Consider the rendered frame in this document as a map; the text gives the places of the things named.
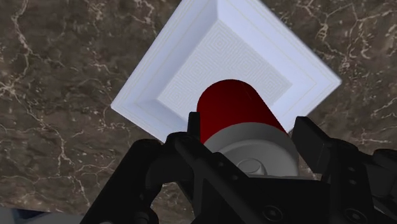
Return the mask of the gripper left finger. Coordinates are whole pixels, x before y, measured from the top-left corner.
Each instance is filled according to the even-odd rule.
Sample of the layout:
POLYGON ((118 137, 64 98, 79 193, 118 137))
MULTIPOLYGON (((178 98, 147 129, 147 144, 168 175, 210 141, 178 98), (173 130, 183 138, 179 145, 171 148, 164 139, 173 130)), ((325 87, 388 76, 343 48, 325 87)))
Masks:
POLYGON ((80 224, 159 224, 151 203, 170 182, 190 200, 191 224, 258 224, 249 178, 199 141, 199 121, 190 113, 188 130, 170 134, 164 144, 134 142, 80 224))

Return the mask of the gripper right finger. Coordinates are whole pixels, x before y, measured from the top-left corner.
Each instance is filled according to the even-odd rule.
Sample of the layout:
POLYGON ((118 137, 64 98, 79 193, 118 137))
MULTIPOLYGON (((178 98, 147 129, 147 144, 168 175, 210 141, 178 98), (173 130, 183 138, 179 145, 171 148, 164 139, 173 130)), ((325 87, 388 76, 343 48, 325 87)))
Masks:
POLYGON ((330 187, 329 224, 397 224, 397 150, 363 153, 306 116, 296 117, 291 138, 330 187))

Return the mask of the red cup with grey lid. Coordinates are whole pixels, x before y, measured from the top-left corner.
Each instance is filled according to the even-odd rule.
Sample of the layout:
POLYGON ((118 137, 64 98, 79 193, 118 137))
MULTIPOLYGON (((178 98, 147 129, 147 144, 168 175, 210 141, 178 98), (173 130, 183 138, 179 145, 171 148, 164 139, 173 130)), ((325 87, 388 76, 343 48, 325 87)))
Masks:
POLYGON ((296 178, 297 149, 258 92, 240 80, 207 87, 197 103, 200 142, 255 178, 296 178))

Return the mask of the white square plate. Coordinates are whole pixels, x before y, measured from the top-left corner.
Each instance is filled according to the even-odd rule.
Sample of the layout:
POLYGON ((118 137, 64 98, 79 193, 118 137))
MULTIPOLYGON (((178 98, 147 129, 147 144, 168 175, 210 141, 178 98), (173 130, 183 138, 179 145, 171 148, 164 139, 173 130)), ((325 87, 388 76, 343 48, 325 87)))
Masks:
POLYGON ((164 141, 225 79, 250 84, 285 130, 341 84, 260 0, 181 0, 111 108, 164 141))

